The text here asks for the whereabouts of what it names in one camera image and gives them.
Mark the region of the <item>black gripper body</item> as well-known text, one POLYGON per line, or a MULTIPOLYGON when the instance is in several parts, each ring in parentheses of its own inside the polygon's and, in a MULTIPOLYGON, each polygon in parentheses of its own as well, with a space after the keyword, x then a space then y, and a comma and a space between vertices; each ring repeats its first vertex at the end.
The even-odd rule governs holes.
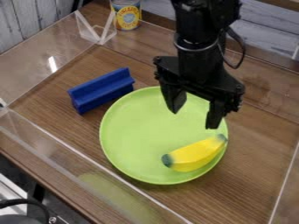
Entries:
POLYGON ((227 71, 219 50, 156 56, 154 64, 154 75, 159 83, 178 83, 186 94, 191 93, 210 103, 215 100, 223 101, 226 113, 239 111, 246 86, 227 71))

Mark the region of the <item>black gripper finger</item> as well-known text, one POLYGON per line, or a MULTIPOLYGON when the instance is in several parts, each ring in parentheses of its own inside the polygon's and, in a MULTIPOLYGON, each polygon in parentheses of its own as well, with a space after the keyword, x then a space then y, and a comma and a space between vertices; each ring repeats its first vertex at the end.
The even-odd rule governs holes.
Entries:
POLYGON ((178 83, 171 83, 164 80, 160 82, 160 89, 167 108, 176 114, 187 102, 186 91, 178 83))
POLYGON ((206 129, 215 130, 220 126, 222 118, 226 116, 226 103, 215 100, 210 103, 210 111, 206 119, 206 129))

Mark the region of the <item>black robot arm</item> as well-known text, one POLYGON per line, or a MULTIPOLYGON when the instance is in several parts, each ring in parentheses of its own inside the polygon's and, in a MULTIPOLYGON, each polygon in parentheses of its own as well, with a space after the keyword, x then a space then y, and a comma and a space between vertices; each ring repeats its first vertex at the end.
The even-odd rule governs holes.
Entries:
POLYGON ((210 102, 206 127, 215 130, 222 118, 242 105, 244 84, 228 73, 239 68, 227 60, 226 38, 242 42, 230 25, 239 19, 239 0, 171 0, 175 10, 175 56, 154 58, 167 108, 178 113, 187 95, 210 102))

